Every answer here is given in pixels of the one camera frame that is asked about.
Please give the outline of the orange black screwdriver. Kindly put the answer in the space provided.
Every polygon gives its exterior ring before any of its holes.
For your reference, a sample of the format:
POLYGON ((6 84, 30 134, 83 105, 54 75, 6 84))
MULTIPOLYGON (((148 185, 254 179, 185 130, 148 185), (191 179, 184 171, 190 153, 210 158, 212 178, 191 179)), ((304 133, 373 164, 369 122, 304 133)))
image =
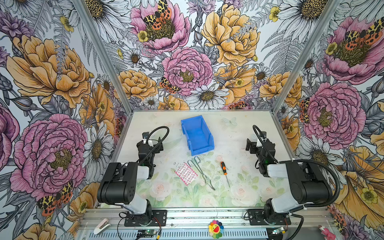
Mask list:
POLYGON ((227 173, 226 165, 224 162, 221 162, 220 164, 221 164, 221 169, 223 171, 223 174, 226 176, 227 183, 228 183, 229 187, 231 187, 229 179, 228 179, 228 173, 227 173))

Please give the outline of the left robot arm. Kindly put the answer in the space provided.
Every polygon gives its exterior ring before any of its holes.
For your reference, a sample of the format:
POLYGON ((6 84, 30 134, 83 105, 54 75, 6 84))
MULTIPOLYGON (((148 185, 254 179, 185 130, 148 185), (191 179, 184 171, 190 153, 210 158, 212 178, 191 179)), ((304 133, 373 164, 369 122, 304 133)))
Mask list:
POLYGON ((154 176, 155 154, 164 150, 163 141, 170 129, 161 126, 152 132, 143 133, 137 143, 138 160, 134 162, 110 163, 100 183, 97 200, 109 206, 126 210, 125 227, 148 227, 166 225, 167 211, 154 210, 149 200, 136 193, 138 180, 150 180, 154 176))

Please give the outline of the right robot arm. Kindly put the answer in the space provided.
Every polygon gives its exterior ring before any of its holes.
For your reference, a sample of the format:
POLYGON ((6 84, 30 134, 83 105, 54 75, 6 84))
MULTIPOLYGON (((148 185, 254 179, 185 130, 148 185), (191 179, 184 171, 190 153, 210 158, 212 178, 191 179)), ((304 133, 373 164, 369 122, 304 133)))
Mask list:
POLYGON ((244 218, 251 225, 290 223, 290 216, 306 208, 326 207, 340 195, 342 184, 338 175, 326 164, 310 160, 278 161, 275 144, 256 125, 257 142, 247 141, 246 150, 256 155, 256 169, 266 178, 288 180, 288 190, 279 197, 266 200, 263 209, 247 210, 244 218))

